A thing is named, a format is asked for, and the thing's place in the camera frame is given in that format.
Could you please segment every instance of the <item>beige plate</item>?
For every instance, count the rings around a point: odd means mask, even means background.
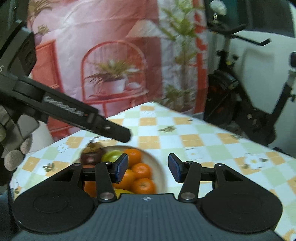
[[[124,151],[128,148],[134,148],[139,150],[142,153],[142,162],[149,165],[149,167],[152,169],[152,180],[154,181],[156,185],[156,193],[167,193],[167,184],[165,179],[165,173],[163,171],[162,166],[158,163],[157,159],[155,159],[152,155],[150,155],[148,152],[143,151],[139,148],[132,147],[132,146],[106,146],[103,149],[107,151],[112,150],[119,150]]]

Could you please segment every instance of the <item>exercise bike handlebar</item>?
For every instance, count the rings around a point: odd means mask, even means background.
[[[241,39],[241,40],[244,40],[246,42],[249,42],[249,43],[252,43],[252,44],[255,44],[255,45],[258,45],[258,46],[265,46],[265,45],[267,45],[267,44],[269,44],[271,42],[271,39],[266,39],[266,40],[264,40],[262,42],[257,42],[257,41],[254,41],[252,39],[248,39],[248,38],[238,36],[238,35],[235,35],[235,34],[232,34],[231,38],[233,38],[233,39]]]
[[[228,29],[228,27],[225,26],[225,25],[224,25],[224,27],[221,28],[217,24],[208,23],[208,28],[211,31],[217,32],[217,33],[222,34],[222,35],[232,35],[232,34],[235,34],[235,33],[239,32],[239,31],[244,30],[246,27],[247,27],[246,24],[241,24],[241,25],[238,25],[235,28]]]

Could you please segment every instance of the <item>exercise bike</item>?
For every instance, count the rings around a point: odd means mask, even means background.
[[[220,56],[219,67],[208,76],[208,95],[204,120],[220,127],[226,127],[234,121],[250,140],[267,146],[276,138],[274,125],[287,100],[291,98],[293,102],[295,101],[296,96],[292,94],[292,89],[296,79],[296,71],[289,71],[288,80],[284,84],[283,91],[271,114],[254,107],[233,70],[234,62],[231,63],[227,60],[229,46],[232,39],[241,39],[258,46],[265,46],[271,40],[256,42],[235,35],[246,27],[246,24],[241,24],[235,28],[229,28],[217,19],[208,21],[208,28],[212,32],[224,35],[225,42],[223,49],[217,51],[217,55]],[[290,56],[290,65],[292,68],[296,68],[296,52],[293,52]]]

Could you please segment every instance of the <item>tablecloth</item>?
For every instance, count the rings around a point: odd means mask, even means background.
[[[284,210],[276,232],[287,241],[296,238],[294,158],[154,102],[136,106],[109,120],[131,129],[133,137],[128,143],[98,137],[84,130],[53,143],[26,157],[16,170],[12,180],[15,197],[75,162],[87,143],[97,138],[105,146],[134,146],[152,154],[163,166],[167,192],[175,196],[182,184],[174,181],[167,167],[170,153],[183,161],[199,162],[203,167],[226,164],[279,197]],[[211,189],[211,182],[202,182],[199,197]]]

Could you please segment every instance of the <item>gray gripper base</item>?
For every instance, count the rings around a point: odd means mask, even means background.
[[[51,235],[21,231],[12,240],[280,241],[282,239],[271,230],[252,235],[239,235],[220,230],[210,224],[193,204],[178,202],[173,194],[122,194],[116,202],[99,205],[88,221],[73,230]]]

